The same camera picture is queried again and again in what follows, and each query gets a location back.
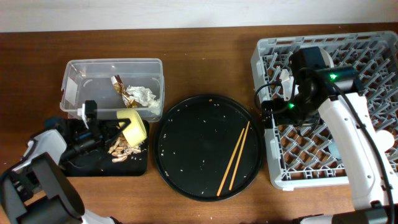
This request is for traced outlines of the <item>grey round plate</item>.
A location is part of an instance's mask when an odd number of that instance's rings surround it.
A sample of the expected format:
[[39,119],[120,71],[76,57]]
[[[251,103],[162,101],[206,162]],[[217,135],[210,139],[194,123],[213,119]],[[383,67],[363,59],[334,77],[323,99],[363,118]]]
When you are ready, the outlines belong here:
[[329,68],[333,68],[335,66],[335,64],[334,64],[333,59],[330,56],[330,54],[323,48],[320,48],[320,52],[321,52],[321,55],[322,55],[325,65]]

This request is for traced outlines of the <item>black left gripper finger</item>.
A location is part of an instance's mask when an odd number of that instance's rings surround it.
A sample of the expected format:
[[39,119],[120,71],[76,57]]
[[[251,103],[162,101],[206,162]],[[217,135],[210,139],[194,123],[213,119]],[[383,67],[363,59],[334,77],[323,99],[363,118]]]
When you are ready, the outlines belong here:
[[103,149],[109,149],[120,137],[126,127],[118,127],[118,126],[105,126],[102,129],[102,137],[103,137]]
[[130,124],[129,119],[102,119],[99,121],[99,130],[102,133],[109,133],[113,129],[124,131]]

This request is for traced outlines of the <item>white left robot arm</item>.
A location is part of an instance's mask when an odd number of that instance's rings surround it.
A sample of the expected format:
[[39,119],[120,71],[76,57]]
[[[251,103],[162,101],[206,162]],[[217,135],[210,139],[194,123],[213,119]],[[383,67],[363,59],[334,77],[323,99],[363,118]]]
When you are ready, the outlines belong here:
[[117,223],[87,209],[62,171],[63,163],[109,147],[127,129],[124,119],[54,118],[31,136],[21,160],[1,175],[1,206],[11,223]]

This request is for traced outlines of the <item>yellow bowl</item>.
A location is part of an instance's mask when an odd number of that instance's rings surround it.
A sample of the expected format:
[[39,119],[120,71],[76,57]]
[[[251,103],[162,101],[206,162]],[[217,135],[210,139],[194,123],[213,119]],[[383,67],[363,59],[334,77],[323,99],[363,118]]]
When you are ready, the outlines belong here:
[[138,146],[141,142],[146,140],[146,128],[136,110],[120,110],[116,112],[116,116],[118,119],[128,119],[130,121],[130,124],[123,130],[123,135],[130,146]]

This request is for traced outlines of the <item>white tissue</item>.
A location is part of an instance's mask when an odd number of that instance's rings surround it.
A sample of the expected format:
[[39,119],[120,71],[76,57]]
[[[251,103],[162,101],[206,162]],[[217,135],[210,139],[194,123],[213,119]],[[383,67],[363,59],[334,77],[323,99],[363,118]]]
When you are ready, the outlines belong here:
[[149,88],[144,86],[128,86],[126,93],[128,98],[143,107],[154,108],[160,105],[160,100]]

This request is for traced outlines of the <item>gold foil snack wrapper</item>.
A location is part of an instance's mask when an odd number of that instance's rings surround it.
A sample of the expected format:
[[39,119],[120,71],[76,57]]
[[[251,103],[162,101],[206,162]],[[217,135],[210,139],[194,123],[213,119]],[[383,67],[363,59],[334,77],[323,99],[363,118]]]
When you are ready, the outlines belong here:
[[111,77],[111,83],[113,84],[114,89],[117,94],[119,94],[124,102],[126,108],[137,108],[138,104],[133,99],[130,99],[129,95],[126,92],[126,89],[123,85],[123,82],[119,75],[115,75]]

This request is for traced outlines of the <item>pile of peanut shells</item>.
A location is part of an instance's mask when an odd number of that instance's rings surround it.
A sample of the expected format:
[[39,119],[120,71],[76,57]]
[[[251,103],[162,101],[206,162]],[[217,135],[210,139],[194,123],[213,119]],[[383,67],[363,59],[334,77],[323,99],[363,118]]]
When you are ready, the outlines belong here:
[[113,157],[113,163],[123,162],[132,154],[139,154],[141,152],[141,143],[131,146],[124,136],[118,137],[116,142],[108,149],[108,154]]

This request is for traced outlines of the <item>light blue cup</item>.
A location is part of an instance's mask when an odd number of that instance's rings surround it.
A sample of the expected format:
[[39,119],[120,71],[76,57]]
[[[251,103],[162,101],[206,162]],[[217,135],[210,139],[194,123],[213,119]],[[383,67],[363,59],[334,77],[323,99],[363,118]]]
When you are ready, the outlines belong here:
[[331,143],[328,145],[328,150],[330,152],[330,154],[337,160],[341,160],[341,156],[340,153],[338,151],[336,142],[331,141]]

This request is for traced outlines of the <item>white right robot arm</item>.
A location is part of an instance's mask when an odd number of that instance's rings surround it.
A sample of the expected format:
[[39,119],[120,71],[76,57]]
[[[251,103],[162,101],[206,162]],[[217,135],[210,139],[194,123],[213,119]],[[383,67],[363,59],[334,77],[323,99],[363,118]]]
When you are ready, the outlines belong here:
[[294,73],[292,89],[298,93],[284,108],[262,112],[320,115],[340,152],[354,205],[352,212],[310,215],[294,223],[397,223],[397,175],[385,154],[394,137],[374,129],[357,70],[301,68]]

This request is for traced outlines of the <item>white paper cup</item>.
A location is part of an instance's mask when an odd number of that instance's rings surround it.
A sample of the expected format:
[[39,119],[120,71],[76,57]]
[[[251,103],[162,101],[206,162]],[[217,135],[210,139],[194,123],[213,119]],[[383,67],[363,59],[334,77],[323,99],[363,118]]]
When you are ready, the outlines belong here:
[[394,136],[389,131],[383,129],[376,131],[376,145],[379,151],[388,151],[393,147],[394,143]]

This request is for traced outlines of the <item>wooden chopstick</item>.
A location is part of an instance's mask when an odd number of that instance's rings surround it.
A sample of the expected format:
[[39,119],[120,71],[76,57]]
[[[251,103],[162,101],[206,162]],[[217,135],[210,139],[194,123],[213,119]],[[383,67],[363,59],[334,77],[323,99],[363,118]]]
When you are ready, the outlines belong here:
[[238,149],[239,143],[241,142],[241,139],[242,139],[242,137],[243,137],[244,130],[245,130],[245,128],[242,129],[241,134],[239,135],[239,138],[238,138],[238,140],[237,140],[237,142],[236,142],[236,144],[235,144],[235,147],[234,147],[234,149],[233,149],[233,152],[232,152],[232,154],[231,154],[231,157],[229,158],[228,165],[227,165],[227,167],[226,167],[226,169],[225,169],[223,178],[222,178],[222,180],[221,180],[220,186],[219,186],[218,191],[217,191],[217,194],[216,194],[217,197],[219,197],[219,196],[221,195],[222,189],[223,189],[223,187],[224,187],[224,183],[225,183],[225,181],[226,181],[226,178],[227,178],[227,176],[228,176],[229,170],[230,170],[230,168],[231,168],[231,165],[232,165],[233,159],[234,159],[234,157],[235,157],[236,151],[237,151],[237,149]]
[[237,160],[236,160],[236,164],[235,164],[235,167],[234,167],[233,175],[232,175],[231,182],[230,182],[230,185],[229,185],[229,191],[232,190],[233,185],[234,185],[234,181],[235,181],[235,178],[236,178],[236,173],[238,171],[240,160],[241,160],[242,153],[243,153],[243,150],[244,150],[244,145],[246,143],[246,138],[247,138],[247,135],[248,135],[249,126],[250,126],[250,121],[248,121],[248,123],[246,125],[246,129],[244,130],[243,140],[241,141],[239,154],[238,154],[238,157],[237,157]]

